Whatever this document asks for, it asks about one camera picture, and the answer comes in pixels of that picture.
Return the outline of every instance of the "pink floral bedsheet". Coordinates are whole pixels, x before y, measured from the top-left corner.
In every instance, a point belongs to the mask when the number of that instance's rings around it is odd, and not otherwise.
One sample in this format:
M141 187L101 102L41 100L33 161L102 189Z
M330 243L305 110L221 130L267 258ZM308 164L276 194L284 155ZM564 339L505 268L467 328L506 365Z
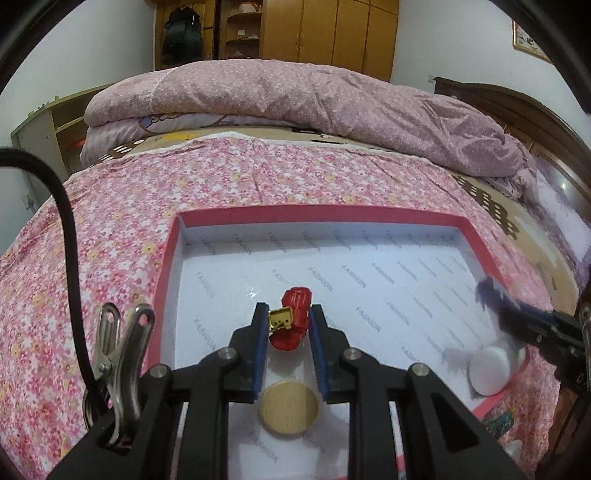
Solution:
M86 339L99 306L152 302L164 245L182 210L328 203L399 206L467 217L513 294L550 308L533 267L442 168L397 153L310 147L255 138L194 140L106 161L66 183L76 218ZM23 474L44 478L85 433L67 309L63 236L47 202L0 259L0 443ZM503 441L524 442L530 473L547 446L558 396L551 366L532 351L503 407L516 409Z

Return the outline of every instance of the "metal screw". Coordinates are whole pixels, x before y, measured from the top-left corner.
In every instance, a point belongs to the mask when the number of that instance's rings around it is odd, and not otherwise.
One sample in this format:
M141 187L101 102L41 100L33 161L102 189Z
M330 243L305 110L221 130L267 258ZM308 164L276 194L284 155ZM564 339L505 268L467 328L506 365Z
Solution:
M223 360L231 360L236 356L236 351L231 346L225 346L217 351L219 358Z
M356 348L347 348L343 352L343 356L347 360L357 360L361 358L361 350L357 350Z
M414 364L412 371L417 377L426 377L430 372L429 367L421 362Z
M168 373L168 367L163 364L154 365L150 368L150 375L154 378L162 378Z

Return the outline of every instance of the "wooden headboard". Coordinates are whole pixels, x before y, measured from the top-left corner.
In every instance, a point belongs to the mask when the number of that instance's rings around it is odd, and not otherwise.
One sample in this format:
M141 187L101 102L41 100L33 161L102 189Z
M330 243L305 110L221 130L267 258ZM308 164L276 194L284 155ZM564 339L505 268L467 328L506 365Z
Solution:
M591 222L591 150L552 110L539 101L498 85L460 83L435 78L435 93L454 96L492 117L506 133L523 142L535 157L550 164L577 213Z

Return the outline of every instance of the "metal clip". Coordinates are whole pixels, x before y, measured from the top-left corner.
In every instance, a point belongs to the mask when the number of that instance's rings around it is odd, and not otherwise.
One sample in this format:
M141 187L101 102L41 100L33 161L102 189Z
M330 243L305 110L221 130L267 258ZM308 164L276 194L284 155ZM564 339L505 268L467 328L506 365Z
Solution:
M155 314L150 305L137 305L123 339L118 342L119 310L112 303L106 303L101 310L92 368L95 378L106 387L115 413L115 428L109 446L128 446L139 425L138 381L154 321ZM97 419L86 393L83 414L86 427L92 427Z

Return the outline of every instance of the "black cable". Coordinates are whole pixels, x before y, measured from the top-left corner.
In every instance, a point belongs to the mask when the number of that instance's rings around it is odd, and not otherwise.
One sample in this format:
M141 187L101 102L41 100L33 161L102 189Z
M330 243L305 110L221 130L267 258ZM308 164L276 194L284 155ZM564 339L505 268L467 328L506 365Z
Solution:
M64 231L64 250L66 253L66 279L68 286L68 304L74 348L82 380L88 390L91 405L100 415L107 412L107 406L100 394L99 385L90 366L84 323L82 320L82 302L80 301L80 280L78 276L78 244L76 241L76 224L70 199L55 172L43 161L24 150L16 148L0 148L0 167L13 167L35 175L49 189L56 201L57 211L61 217Z

